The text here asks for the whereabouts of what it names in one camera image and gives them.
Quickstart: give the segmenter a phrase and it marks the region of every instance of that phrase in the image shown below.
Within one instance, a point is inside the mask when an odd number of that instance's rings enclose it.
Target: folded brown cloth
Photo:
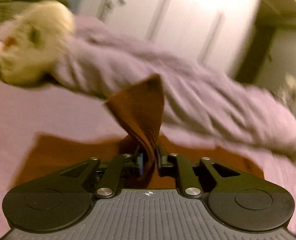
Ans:
[[[42,177],[67,166],[82,162],[93,156],[108,162],[114,156],[133,153],[139,147],[147,156],[144,174],[139,179],[127,181],[127,186],[136,188],[174,188],[175,180],[159,177],[155,168],[154,150],[160,144],[169,153],[185,155],[190,161],[208,156],[226,166],[264,178],[263,172],[252,161],[222,148],[215,150],[186,148],[159,136],[164,95],[159,75],[129,86],[113,95],[106,102],[108,109],[119,124],[128,132],[123,140],[114,138],[94,144],[67,141],[53,136],[40,136],[35,148],[14,179],[13,186]]]

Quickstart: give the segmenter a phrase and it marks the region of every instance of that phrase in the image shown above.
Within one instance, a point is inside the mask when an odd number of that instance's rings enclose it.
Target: stuffed animal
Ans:
[[[0,41],[0,78],[33,85],[56,65],[74,34],[74,16],[57,1],[33,3],[15,17]]]

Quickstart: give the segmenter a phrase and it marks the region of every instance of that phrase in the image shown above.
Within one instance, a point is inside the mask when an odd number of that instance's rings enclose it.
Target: brown fabric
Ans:
[[[160,178],[153,169],[156,165],[154,149],[159,143],[168,153],[185,155],[190,161],[198,161],[208,156],[224,165],[239,169],[263,178],[263,172],[250,160],[222,148],[215,150],[192,149],[170,142],[165,136],[159,136],[164,96],[160,76],[130,86],[108,99],[107,107],[114,114],[128,136],[111,138],[102,142],[85,144],[68,141],[49,135],[40,135],[32,152],[18,175],[13,186],[42,177],[67,166],[82,162],[93,156],[102,162],[109,162],[122,153],[133,153],[138,145],[148,157],[144,176],[139,180],[129,180],[132,187],[174,188],[175,180],[170,177]]]

